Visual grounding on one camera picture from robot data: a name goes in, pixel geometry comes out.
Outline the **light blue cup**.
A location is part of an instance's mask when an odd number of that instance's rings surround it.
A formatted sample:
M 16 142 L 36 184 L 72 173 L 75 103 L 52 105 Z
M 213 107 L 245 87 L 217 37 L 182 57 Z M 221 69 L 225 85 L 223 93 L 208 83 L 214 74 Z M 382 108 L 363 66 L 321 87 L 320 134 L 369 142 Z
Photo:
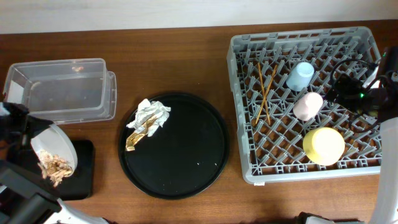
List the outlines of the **light blue cup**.
M 301 91 L 308 87 L 315 69 L 311 63 L 300 62 L 290 72 L 286 85 L 293 91 Z

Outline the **grey plate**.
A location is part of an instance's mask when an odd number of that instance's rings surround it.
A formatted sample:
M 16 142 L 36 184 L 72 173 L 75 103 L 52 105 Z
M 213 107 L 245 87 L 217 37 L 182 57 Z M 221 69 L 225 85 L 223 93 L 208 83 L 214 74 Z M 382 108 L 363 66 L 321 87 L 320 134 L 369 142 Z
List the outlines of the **grey plate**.
M 37 157 L 39 151 L 43 149 L 66 160 L 75 171 L 78 164 L 76 150 L 69 137 L 56 124 L 52 124 L 48 129 L 32 138 L 30 145 Z

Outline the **pink cup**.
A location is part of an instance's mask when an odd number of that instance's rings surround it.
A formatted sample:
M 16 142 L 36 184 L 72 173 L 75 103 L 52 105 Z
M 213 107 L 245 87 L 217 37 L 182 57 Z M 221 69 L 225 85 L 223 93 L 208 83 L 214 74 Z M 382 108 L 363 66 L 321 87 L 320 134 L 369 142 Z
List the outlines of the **pink cup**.
M 318 114 L 323 105 L 323 98 L 315 92 L 310 92 L 299 99 L 293 107 L 294 115 L 302 120 L 308 121 Z

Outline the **yellow bowl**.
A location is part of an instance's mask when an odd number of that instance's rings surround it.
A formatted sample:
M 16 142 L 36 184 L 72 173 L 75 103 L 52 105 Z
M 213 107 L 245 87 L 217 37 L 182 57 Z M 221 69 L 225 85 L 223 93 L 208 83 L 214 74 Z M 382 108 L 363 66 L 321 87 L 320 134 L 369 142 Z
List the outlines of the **yellow bowl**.
M 306 156 L 321 166 L 335 164 L 345 151 L 345 140 L 335 129 L 323 127 L 309 131 L 303 139 Z

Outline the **food scraps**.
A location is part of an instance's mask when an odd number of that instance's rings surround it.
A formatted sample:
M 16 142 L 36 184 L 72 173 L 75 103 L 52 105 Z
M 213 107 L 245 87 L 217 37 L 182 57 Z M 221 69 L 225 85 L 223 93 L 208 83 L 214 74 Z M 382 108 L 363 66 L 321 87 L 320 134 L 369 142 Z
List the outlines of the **food scraps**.
M 40 150 L 38 166 L 42 173 L 43 179 L 49 179 L 54 187 L 57 187 L 63 179 L 70 177 L 74 170 L 68 165 L 66 160 L 58 155 Z

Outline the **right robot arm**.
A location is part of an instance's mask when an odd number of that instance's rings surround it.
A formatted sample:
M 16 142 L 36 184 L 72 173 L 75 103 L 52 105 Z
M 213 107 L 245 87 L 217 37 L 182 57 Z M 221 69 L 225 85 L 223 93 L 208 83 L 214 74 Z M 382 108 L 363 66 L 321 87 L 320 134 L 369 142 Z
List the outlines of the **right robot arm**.
M 342 74 L 334 78 L 340 65 L 359 62 L 376 72 L 365 82 Z M 374 124 L 356 133 L 380 126 L 382 162 L 376 206 L 371 223 L 397 223 L 397 47 L 387 47 L 379 63 L 349 58 L 338 62 L 330 73 L 331 88 L 325 99 L 338 103 L 354 114 L 376 118 Z

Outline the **wooden chopstick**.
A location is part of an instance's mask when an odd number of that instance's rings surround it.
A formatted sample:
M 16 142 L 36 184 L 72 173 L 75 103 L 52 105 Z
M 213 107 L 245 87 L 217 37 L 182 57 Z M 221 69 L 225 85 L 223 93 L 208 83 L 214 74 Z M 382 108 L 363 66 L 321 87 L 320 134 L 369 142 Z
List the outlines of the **wooden chopstick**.
M 260 80 L 260 83 L 261 83 L 261 91 L 262 91 L 263 99 L 262 99 L 262 103 L 261 103 L 260 112 L 258 113 L 257 118 L 256 118 L 256 124 L 259 121 L 259 117 L 260 117 L 261 112 L 264 109 L 264 106 L 265 106 L 265 103 L 266 103 L 266 91 L 264 89 L 264 82 L 262 81 L 262 70 L 261 70 L 261 63 L 260 62 L 257 63 L 257 68 L 258 68 L 258 72 L 259 72 L 259 80 Z M 266 111 L 266 115 L 267 115 L 267 123 L 270 124 L 271 121 L 270 121 L 270 117 L 269 117 L 269 112 L 268 111 Z
M 265 108 L 265 110 L 268 111 L 268 112 L 269 112 L 269 108 L 268 108 L 268 104 L 267 104 L 267 96 L 268 96 L 268 93 L 269 93 L 269 91 L 270 91 L 270 89 L 271 89 L 271 85 L 272 85 L 272 82 L 273 82 L 273 80 L 274 80 L 274 77 L 275 77 L 275 75 L 276 75 L 277 67 L 278 67 L 278 64 L 276 64 L 275 67 L 273 68 L 272 75 L 271 75 L 271 79 L 270 79 L 270 81 L 269 81 L 269 83 L 268 83 L 268 85 L 267 85 L 267 89 L 265 90 L 265 91 L 266 91 L 266 103 L 265 103 L 264 108 Z

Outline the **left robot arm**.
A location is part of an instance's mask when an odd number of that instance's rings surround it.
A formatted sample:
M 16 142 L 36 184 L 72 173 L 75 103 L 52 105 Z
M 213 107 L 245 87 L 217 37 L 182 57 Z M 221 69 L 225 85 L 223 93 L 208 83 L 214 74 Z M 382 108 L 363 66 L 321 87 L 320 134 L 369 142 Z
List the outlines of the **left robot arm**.
M 57 186 L 77 164 L 74 145 L 54 122 L 1 103 L 1 223 L 107 223 L 59 196 Z

